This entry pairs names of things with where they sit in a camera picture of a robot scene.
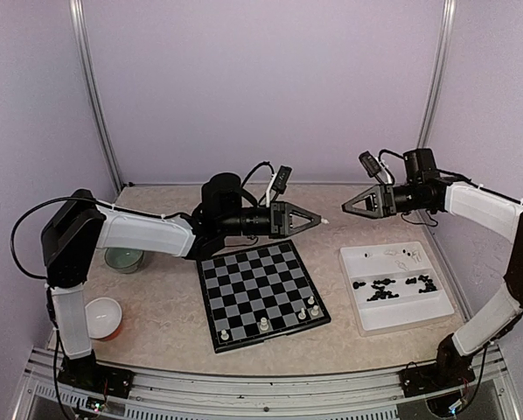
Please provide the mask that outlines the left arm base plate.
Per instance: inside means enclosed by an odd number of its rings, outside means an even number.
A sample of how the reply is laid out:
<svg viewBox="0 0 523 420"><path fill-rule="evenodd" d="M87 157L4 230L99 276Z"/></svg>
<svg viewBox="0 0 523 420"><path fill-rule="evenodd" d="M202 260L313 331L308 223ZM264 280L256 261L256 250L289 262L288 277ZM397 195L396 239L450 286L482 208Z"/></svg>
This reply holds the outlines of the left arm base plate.
<svg viewBox="0 0 523 420"><path fill-rule="evenodd" d="M106 397L127 399L135 374L125 368L95 361L68 360L62 363L58 382Z"/></svg>

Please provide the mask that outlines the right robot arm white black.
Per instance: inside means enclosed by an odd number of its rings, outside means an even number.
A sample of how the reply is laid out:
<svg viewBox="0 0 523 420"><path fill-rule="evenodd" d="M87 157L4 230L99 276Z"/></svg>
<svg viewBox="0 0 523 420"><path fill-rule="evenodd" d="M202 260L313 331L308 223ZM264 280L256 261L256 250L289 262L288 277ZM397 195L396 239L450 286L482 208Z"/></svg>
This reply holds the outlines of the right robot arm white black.
<svg viewBox="0 0 523 420"><path fill-rule="evenodd" d="M513 246L504 283L466 324L443 339L432 364L400 372L406 395L446 389L472 382L473 357L504 337L523 317L523 200L516 200L474 184L464 175L440 170L433 151L419 148L401 154L406 181L383 180L388 169L381 157L359 155L367 174L377 184L342 206L343 212L367 219L385 219L416 210L460 216L501 235Z"/></svg>

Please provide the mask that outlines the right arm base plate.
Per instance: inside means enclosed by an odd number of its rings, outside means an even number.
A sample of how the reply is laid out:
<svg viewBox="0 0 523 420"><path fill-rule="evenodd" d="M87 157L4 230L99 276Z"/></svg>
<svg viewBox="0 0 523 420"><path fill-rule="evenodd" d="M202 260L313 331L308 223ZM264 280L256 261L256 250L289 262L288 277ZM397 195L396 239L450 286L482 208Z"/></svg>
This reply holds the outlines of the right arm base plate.
<svg viewBox="0 0 523 420"><path fill-rule="evenodd" d="M406 398L442 391L473 382L476 375L471 367L442 372L435 364L412 364L398 372L403 395Z"/></svg>

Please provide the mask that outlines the white chess queen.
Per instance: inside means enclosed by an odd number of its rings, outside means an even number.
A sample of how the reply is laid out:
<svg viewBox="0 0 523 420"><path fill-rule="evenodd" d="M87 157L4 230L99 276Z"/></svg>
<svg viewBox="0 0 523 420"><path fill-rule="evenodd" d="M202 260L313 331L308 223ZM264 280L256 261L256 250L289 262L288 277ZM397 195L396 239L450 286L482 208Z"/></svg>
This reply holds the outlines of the white chess queen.
<svg viewBox="0 0 523 420"><path fill-rule="evenodd" d="M268 320L266 318L261 318L259 323L259 329L261 332L266 332L269 329Z"/></svg>

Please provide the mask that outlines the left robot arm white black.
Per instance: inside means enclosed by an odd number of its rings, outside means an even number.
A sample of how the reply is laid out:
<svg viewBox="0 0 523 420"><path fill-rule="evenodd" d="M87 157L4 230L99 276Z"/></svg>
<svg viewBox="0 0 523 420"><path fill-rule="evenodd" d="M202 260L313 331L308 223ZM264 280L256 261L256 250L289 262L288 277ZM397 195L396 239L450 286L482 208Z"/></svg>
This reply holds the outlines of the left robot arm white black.
<svg viewBox="0 0 523 420"><path fill-rule="evenodd" d="M79 189L45 225L41 243L59 338L71 361L70 375L85 389L98 388L104 380L103 368L92 360L83 297L96 249L138 249L199 260L222 250L228 237L283 239L322 221L287 201L259 205L231 172L211 177L200 198L190 214L155 214L123 209Z"/></svg>

